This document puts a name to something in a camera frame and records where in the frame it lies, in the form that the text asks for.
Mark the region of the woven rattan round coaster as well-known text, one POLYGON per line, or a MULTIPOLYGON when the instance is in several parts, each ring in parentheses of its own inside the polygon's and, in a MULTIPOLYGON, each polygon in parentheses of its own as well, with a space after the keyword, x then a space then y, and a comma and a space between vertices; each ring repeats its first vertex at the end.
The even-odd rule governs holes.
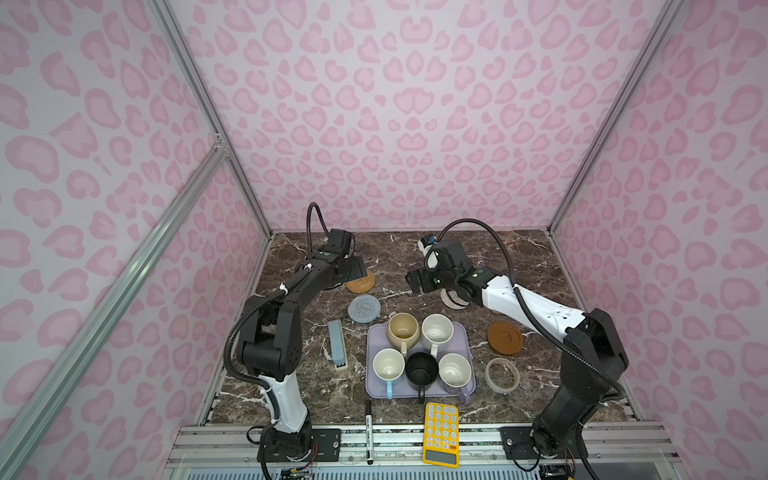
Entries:
POLYGON ((352 293, 363 294, 372 290, 375 282, 375 275, 371 270, 367 270, 364 277, 346 282, 345 287, 352 293))

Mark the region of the blue-grey woven round coaster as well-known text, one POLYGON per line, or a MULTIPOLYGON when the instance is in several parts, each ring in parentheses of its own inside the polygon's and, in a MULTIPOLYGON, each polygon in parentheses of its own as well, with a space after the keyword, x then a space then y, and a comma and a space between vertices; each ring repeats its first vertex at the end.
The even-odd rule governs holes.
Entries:
POLYGON ((353 322, 372 323, 380 316, 381 304, 373 295, 359 295, 350 302, 347 313, 353 322))

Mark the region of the white speckled mug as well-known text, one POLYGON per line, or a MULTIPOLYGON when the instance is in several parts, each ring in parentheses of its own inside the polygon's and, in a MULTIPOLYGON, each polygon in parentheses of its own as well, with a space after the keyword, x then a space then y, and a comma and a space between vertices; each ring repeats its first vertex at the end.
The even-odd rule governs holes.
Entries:
POLYGON ((454 335, 453 322, 445 315, 430 314, 421 324, 420 342, 426 352, 437 358, 454 335))

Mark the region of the beige ceramic mug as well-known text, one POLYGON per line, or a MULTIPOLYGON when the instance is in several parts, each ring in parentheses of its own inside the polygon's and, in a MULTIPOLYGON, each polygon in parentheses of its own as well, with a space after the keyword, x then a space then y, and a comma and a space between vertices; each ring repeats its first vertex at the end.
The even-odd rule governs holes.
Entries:
POLYGON ((420 340, 420 324, 409 313, 397 313, 387 323, 386 336, 390 345, 406 357, 420 340))

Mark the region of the brown round wooden coaster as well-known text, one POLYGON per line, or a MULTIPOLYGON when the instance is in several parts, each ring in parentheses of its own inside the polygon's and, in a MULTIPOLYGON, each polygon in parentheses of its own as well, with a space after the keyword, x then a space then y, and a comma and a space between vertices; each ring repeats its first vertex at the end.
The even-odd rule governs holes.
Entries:
POLYGON ((517 355, 524 346, 522 332, 506 321, 492 323, 486 332, 490 347, 501 355, 517 355))

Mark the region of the multicolour woven round coaster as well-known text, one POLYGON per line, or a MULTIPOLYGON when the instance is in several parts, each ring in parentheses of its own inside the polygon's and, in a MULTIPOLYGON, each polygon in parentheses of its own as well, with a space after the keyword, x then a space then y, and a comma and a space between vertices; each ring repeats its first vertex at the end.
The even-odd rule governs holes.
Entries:
POLYGON ((463 300, 458 294, 452 290, 442 289, 440 291, 440 298, 443 304, 452 310, 463 310, 469 306, 469 302, 463 300))

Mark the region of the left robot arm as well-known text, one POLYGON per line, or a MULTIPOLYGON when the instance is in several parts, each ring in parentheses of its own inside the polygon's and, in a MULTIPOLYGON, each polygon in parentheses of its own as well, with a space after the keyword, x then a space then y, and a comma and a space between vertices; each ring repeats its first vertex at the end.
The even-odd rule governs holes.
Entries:
POLYGON ((332 229, 326 244, 311 247, 277 289, 246 301, 225 342, 228 374, 266 395, 271 419, 260 437, 264 452, 301 460, 312 450, 310 413, 296 377, 303 349, 302 314, 322 292, 366 276, 354 243, 353 233, 332 229))

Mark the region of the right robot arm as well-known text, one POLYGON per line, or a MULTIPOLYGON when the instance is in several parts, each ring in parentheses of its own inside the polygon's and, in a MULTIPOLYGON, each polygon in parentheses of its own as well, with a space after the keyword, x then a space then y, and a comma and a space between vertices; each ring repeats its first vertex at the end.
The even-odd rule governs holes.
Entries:
POLYGON ((423 264, 406 280, 416 294, 443 290, 464 303, 500 314, 539 335, 536 352, 558 366, 551 397, 534 417, 525 440, 533 454, 554 458, 571 449, 583 455, 586 423, 606 404, 624 398, 629 365, 611 316, 585 312, 528 290, 512 273, 474 263, 454 239, 427 235, 418 242, 423 264))

